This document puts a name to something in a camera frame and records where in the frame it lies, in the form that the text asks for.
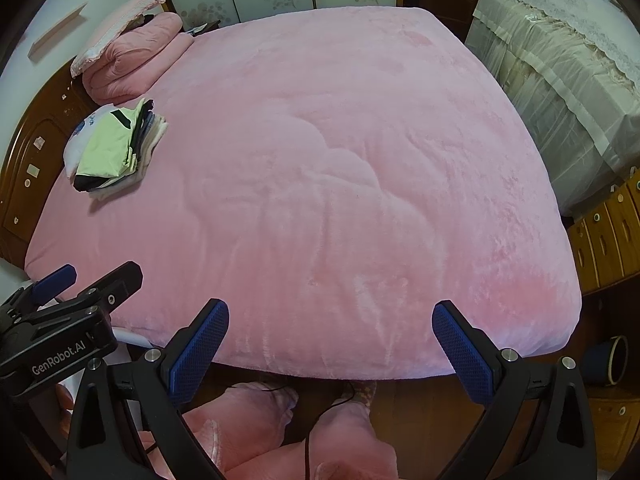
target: person's hand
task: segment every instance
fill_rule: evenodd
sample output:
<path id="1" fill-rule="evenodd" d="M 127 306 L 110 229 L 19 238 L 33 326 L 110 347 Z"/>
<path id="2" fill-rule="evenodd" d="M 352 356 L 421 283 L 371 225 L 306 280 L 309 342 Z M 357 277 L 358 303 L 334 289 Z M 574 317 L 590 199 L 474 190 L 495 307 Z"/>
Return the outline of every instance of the person's hand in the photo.
<path id="1" fill-rule="evenodd" d="M 60 404 L 60 431 L 68 438 L 71 426 L 71 413 L 67 410 L 74 408 L 74 399 L 62 384 L 56 384 L 56 397 Z"/>

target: wooden headboard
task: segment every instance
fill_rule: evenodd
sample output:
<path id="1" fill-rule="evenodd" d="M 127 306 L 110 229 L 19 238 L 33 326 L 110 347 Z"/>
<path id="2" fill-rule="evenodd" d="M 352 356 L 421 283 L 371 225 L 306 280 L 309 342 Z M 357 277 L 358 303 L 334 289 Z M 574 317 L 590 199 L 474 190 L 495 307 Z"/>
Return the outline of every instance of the wooden headboard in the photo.
<path id="1" fill-rule="evenodd" d="M 0 256 L 24 268 L 27 247 L 47 196 L 63 168 L 66 141 L 97 108 L 66 63 L 26 109 L 0 174 Z"/>

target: wooden floor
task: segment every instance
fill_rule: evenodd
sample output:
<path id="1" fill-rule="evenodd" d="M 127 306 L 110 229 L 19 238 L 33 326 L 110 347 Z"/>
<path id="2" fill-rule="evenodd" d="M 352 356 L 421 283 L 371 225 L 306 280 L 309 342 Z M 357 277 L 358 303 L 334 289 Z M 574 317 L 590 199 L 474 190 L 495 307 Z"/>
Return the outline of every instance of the wooden floor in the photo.
<path id="1" fill-rule="evenodd" d="M 602 318 L 597 304 L 587 301 L 580 323 L 569 344 L 561 352 L 536 358 L 555 362 L 571 355 L 578 362 L 584 349 L 599 342 Z M 257 372 L 212 365 L 197 393 L 194 405 L 219 396 L 226 386 L 257 378 Z M 289 378 L 300 394 L 294 418 L 287 427 L 286 443 L 303 440 L 318 413 L 342 391 L 340 381 Z M 526 436 L 535 403 L 527 401 L 492 476 L 504 472 L 513 461 Z M 471 403 L 456 376 L 421 380 L 380 381 L 371 410 L 378 437 L 396 449 L 400 478 L 431 480 L 453 457 L 482 413 Z"/>

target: person's leg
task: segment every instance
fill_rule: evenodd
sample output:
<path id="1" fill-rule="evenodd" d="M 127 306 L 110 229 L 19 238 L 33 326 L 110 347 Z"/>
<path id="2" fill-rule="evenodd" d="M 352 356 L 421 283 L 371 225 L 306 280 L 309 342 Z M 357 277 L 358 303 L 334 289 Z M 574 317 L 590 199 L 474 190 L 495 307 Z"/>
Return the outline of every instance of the person's leg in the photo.
<path id="1" fill-rule="evenodd" d="M 220 471 L 228 471 L 282 443 L 298 394 L 291 388 L 241 383 L 217 399 L 184 414 L 184 420 Z M 145 447 L 153 442 L 141 434 Z M 168 478 L 159 450 L 149 454 L 158 474 Z"/>
<path id="2" fill-rule="evenodd" d="M 369 421 L 370 383 L 356 383 L 356 395 L 324 413 L 309 437 L 310 477 L 330 474 L 330 464 L 346 465 L 360 478 L 397 479 L 396 452 L 376 438 Z M 343 396 L 349 398 L 351 390 Z M 260 455 L 226 473 L 227 480 L 302 480 L 305 477 L 305 444 L 290 444 Z"/>

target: sticker on headboard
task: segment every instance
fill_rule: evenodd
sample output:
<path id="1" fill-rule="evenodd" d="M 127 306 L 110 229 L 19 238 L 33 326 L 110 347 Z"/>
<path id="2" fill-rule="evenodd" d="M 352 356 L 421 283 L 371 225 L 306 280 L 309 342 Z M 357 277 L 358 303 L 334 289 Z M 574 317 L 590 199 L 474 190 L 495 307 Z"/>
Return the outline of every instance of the sticker on headboard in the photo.
<path id="1" fill-rule="evenodd" d="M 37 178 L 40 173 L 40 168 L 36 168 L 33 164 L 28 165 L 27 173 L 29 173 L 33 178 Z"/>

